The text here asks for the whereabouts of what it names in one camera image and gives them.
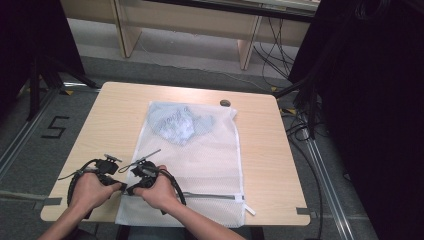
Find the black tape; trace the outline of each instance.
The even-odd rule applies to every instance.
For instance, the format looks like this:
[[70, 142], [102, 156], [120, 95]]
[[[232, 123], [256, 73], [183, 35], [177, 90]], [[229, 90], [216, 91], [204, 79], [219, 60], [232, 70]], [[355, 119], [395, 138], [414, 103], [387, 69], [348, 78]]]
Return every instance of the black tape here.
[[44, 199], [44, 206], [55, 206], [55, 205], [60, 205], [60, 203], [62, 202], [62, 198], [46, 198]]
[[309, 215], [308, 208], [296, 208], [297, 215]]
[[54, 123], [55, 123], [55, 121], [56, 121], [56, 119], [69, 119], [69, 117], [66, 117], [66, 116], [55, 116], [53, 118], [53, 120], [50, 122], [50, 125], [49, 125], [49, 127], [47, 129], [53, 129], [53, 130], [57, 129], [57, 130], [60, 130], [59, 134], [57, 136], [42, 135], [41, 138], [59, 139], [60, 137], [62, 137], [62, 133], [65, 131], [66, 128], [53, 126]]

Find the metal rail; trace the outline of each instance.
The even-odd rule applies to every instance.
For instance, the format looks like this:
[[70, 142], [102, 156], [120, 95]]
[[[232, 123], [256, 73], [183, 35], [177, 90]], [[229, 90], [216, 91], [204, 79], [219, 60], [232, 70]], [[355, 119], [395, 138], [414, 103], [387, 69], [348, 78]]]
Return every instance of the metal rail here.
[[[306, 118], [304, 116], [301, 116], [301, 118], [303, 122], [306, 122]], [[307, 129], [303, 129], [303, 135], [305, 138], [308, 138], [309, 132]], [[317, 171], [317, 175], [320, 178], [328, 206], [330, 207], [330, 210], [334, 216], [334, 221], [336, 223], [337, 229], [339, 230], [340, 237], [342, 240], [354, 240], [355, 238], [353, 236], [349, 220], [346, 217], [337, 193], [333, 187], [333, 183], [331, 182], [327, 168], [325, 167], [324, 161], [322, 160], [321, 153], [319, 152], [316, 141], [314, 139], [308, 138], [307, 146], [309, 153], [311, 154], [315, 170]]]
[[287, 19], [298, 22], [312, 22], [314, 14], [302, 12], [285, 12], [278, 9], [260, 8], [235, 4], [230, 2], [217, 2], [208, 0], [143, 0], [147, 2], [166, 3], [186, 7], [204, 8], [225, 12], [241, 13], [255, 16]]
[[12, 163], [15, 161], [16, 157], [21, 152], [22, 148], [25, 146], [25, 143], [31, 137], [38, 123], [44, 116], [45, 110], [52, 102], [52, 100], [58, 95], [58, 89], [50, 89], [47, 94], [44, 96], [41, 101], [41, 109], [38, 113], [30, 120], [25, 123], [21, 131], [16, 135], [15, 139], [3, 153], [0, 158], [0, 180], [4, 177], [7, 170], [10, 168]]

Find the human hand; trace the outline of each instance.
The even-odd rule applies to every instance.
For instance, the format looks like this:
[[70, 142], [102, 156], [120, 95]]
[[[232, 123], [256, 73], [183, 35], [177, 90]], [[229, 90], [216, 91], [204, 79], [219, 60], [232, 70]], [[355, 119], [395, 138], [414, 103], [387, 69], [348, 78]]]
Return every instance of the human hand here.
[[69, 207], [78, 207], [87, 213], [93, 208], [99, 207], [121, 188], [121, 183], [115, 183], [110, 186], [103, 185], [96, 174], [84, 173], [75, 186], [72, 200]]
[[[166, 170], [166, 166], [161, 165], [159, 169]], [[167, 212], [167, 208], [172, 208], [174, 204], [180, 204], [171, 181], [161, 173], [151, 188], [135, 188], [134, 194], [142, 197], [152, 208], [165, 212]]]

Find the wooden table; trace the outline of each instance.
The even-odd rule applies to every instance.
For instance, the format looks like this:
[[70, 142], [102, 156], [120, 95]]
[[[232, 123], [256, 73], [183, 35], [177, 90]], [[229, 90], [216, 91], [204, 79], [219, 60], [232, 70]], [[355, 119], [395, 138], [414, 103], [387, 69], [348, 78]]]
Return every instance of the wooden table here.
[[[246, 225], [307, 225], [309, 215], [297, 208], [306, 203], [287, 141], [276, 100], [271, 95], [108, 82], [93, 108], [60, 173], [67, 176], [87, 161], [109, 153], [127, 165], [131, 162], [150, 101], [219, 105], [231, 102], [237, 109], [235, 123], [240, 137], [246, 204], [256, 216], [246, 213]], [[127, 173], [113, 177], [124, 181]], [[67, 208], [71, 178], [57, 181], [50, 198], [60, 205], [45, 206], [41, 218], [55, 221]], [[96, 208], [88, 221], [114, 222], [120, 193], [114, 193]]]

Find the white mesh laundry bag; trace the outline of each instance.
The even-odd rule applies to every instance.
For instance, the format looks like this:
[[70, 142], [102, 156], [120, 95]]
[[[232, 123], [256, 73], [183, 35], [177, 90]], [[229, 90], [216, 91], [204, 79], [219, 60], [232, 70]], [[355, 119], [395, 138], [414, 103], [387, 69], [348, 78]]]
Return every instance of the white mesh laundry bag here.
[[[230, 107], [151, 102], [132, 162], [161, 149], [147, 160], [167, 166], [188, 207], [226, 227], [240, 227], [245, 211], [236, 113]], [[128, 171], [128, 186], [139, 181]], [[115, 222], [182, 226], [140, 197], [128, 195], [121, 198]]]

